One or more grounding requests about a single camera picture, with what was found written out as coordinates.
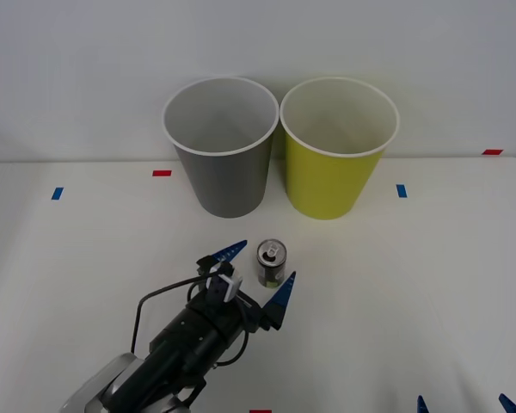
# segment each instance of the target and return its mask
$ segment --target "cup rim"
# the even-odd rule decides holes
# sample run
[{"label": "cup rim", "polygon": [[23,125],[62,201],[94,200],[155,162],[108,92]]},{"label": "cup rim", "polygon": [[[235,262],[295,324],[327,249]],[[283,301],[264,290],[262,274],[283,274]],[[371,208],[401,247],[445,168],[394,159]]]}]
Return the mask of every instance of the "cup rim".
[{"label": "cup rim", "polygon": [[[255,142],[253,142],[252,144],[250,145],[247,145],[247,146],[244,146],[243,148],[239,148],[239,149],[235,149],[234,151],[224,151],[224,152],[205,152],[205,151],[197,151],[195,149],[191,149],[185,145],[182,145],[180,142],[178,142],[177,140],[175,140],[172,135],[170,135],[168,129],[166,128],[166,123],[164,121],[164,117],[166,115],[166,111],[167,109],[169,108],[169,104],[177,97],[179,96],[181,93],[183,93],[184,91],[186,91],[187,89],[189,88],[192,88],[193,86],[195,86],[196,84],[199,84],[199,83],[204,83],[204,82],[210,82],[211,80],[220,80],[220,79],[228,79],[228,80],[239,80],[239,81],[244,81],[244,82],[247,82],[247,83],[251,83],[253,84],[254,86],[258,86],[260,89],[264,90],[268,95],[269,97],[271,97],[274,105],[275,105],[275,120],[273,121],[273,124],[272,126],[269,128],[269,130],[266,132],[266,134],[264,134],[261,138],[259,138],[258,140],[256,140]],[[200,80],[197,80],[195,82],[192,82],[190,84],[187,84],[186,86],[184,86],[183,88],[181,89],[178,89],[177,92],[175,92],[172,97],[170,97],[166,104],[164,105],[164,110],[163,110],[163,120],[162,120],[162,124],[163,124],[163,132],[166,134],[166,136],[169,138],[170,142],[177,146],[178,148],[180,149],[183,149],[184,151],[186,152],[189,152],[189,153],[193,153],[194,155],[201,155],[202,157],[228,157],[229,155],[236,155],[237,153],[242,153],[242,152],[245,152],[245,151],[249,151],[253,148],[255,148],[256,146],[260,145],[262,142],[264,142],[265,140],[267,140],[267,138],[269,138],[271,136],[271,134],[273,133],[273,131],[275,130],[275,127],[277,127],[277,124],[279,123],[279,118],[280,118],[280,106],[279,106],[279,102],[277,102],[277,99],[275,98],[275,96],[273,95],[273,93],[268,89],[266,88],[264,85],[262,84],[259,84],[258,82],[255,82],[254,80],[250,80],[250,79],[247,79],[246,77],[239,77],[239,76],[217,76],[217,77],[207,77],[205,79],[200,79]]]},{"label": "cup rim", "polygon": [[[394,114],[396,114],[396,127],[394,128],[394,132],[392,133],[392,136],[390,136],[390,138],[386,142],[384,142],[382,145],[377,146],[376,148],[371,149],[370,151],[358,152],[358,153],[336,153],[336,152],[324,151],[322,149],[318,149],[318,148],[316,148],[314,146],[306,144],[303,140],[299,139],[296,136],[296,134],[294,134],[291,131],[291,129],[287,126],[287,124],[285,122],[285,115],[284,115],[285,111],[284,111],[284,108],[285,108],[286,102],[290,98],[291,94],[294,93],[294,91],[297,90],[298,88],[300,88],[300,87],[302,87],[302,86],[304,86],[304,85],[306,85],[308,83],[322,82],[322,81],[325,81],[325,80],[344,80],[344,81],[348,81],[348,82],[358,83],[358,84],[360,84],[362,86],[367,87],[368,89],[373,90],[378,95],[383,97],[390,104],[390,106],[392,107],[392,109],[394,111]],[[283,101],[281,102],[281,106],[280,106],[280,119],[281,119],[281,124],[285,128],[285,131],[289,134],[289,136],[291,138],[296,140],[299,144],[301,144],[303,147],[309,149],[310,151],[314,151],[315,153],[319,153],[319,154],[325,155],[327,157],[344,157],[344,158],[368,157],[368,156],[370,156],[370,155],[372,155],[374,153],[383,151],[390,144],[390,142],[392,140],[394,140],[394,138],[396,137],[397,133],[399,132],[399,127],[400,127],[400,115],[399,115],[399,112],[397,111],[396,104],[382,90],[380,90],[379,88],[376,88],[375,86],[373,86],[373,85],[371,85],[371,84],[369,84],[367,82],[363,82],[362,80],[354,79],[354,78],[351,78],[351,77],[337,77],[337,76],[334,76],[334,77],[331,77],[331,76],[315,77],[313,79],[306,80],[306,81],[304,81],[302,83],[299,83],[296,86],[294,86],[291,90],[289,90],[289,92],[285,95],[285,97],[283,98]]]}]

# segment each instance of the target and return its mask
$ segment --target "white wall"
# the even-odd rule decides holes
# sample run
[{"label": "white wall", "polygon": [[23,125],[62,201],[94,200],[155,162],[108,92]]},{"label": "white wall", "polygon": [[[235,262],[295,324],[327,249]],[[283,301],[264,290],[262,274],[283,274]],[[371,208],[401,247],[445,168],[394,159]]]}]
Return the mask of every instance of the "white wall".
[{"label": "white wall", "polygon": [[174,158],[167,96],[233,74],[370,81],[392,156],[516,155],[516,0],[0,0],[0,160]]}]

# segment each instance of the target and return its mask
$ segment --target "red tape marker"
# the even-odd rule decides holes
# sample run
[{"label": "red tape marker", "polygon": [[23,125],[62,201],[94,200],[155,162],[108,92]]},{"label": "red tape marker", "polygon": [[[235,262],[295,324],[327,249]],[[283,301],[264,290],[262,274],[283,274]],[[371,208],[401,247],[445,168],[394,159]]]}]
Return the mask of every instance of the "red tape marker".
[{"label": "red tape marker", "polygon": [[171,176],[172,171],[171,170],[154,170],[153,176]]},{"label": "red tape marker", "polygon": [[486,149],[482,155],[500,155],[502,149]]}]

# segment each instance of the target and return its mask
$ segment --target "tape marker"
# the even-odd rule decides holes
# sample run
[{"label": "tape marker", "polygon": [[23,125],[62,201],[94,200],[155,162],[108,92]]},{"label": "tape marker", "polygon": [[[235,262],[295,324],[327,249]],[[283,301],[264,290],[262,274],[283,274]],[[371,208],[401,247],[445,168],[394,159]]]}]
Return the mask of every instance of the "tape marker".
[{"label": "tape marker", "polygon": [[62,193],[63,193],[63,187],[55,188],[55,191],[53,191],[52,200],[59,200],[59,198],[61,198]]},{"label": "tape marker", "polygon": [[400,198],[407,198],[407,190],[405,189],[405,185],[403,185],[402,183],[398,183],[396,185],[396,188],[397,188],[397,195]]},{"label": "tape marker", "polygon": [[171,176],[172,171],[171,170],[154,170],[153,176]]},{"label": "tape marker", "polygon": [[482,155],[500,155],[502,151],[502,149],[486,149]]}]

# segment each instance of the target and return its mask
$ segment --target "tabletop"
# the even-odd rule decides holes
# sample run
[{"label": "tabletop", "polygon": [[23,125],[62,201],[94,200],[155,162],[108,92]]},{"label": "tabletop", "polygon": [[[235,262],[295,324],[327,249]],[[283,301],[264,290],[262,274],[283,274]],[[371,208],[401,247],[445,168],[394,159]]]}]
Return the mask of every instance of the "tabletop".
[{"label": "tabletop", "polygon": [[[292,208],[283,169],[272,163],[256,210],[221,219],[178,162],[0,163],[0,413],[57,411],[129,350],[142,296],[237,241],[249,240],[233,262],[242,290],[263,304],[273,290],[255,249],[270,237],[298,274],[285,324],[209,372],[192,412],[411,413],[419,394],[432,413],[502,413],[501,392],[516,403],[516,159],[383,159],[332,221]],[[136,355],[186,291],[145,304]]]}]

